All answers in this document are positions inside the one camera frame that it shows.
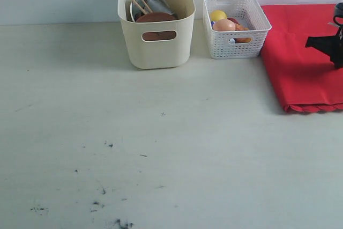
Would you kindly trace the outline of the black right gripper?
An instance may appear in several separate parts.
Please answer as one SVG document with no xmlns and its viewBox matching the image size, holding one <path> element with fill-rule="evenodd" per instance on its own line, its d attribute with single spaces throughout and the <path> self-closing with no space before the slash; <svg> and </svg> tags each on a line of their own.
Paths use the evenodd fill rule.
<svg viewBox="0 0 343 229">
<path fill-rule="evenodd" d="M 342 60 L 342 26 L 339 26 L 335 36 L 309 36 L 305 47 L 315 48 L 331 57 L 335 69 L 343 68 Z"/>
</svg>

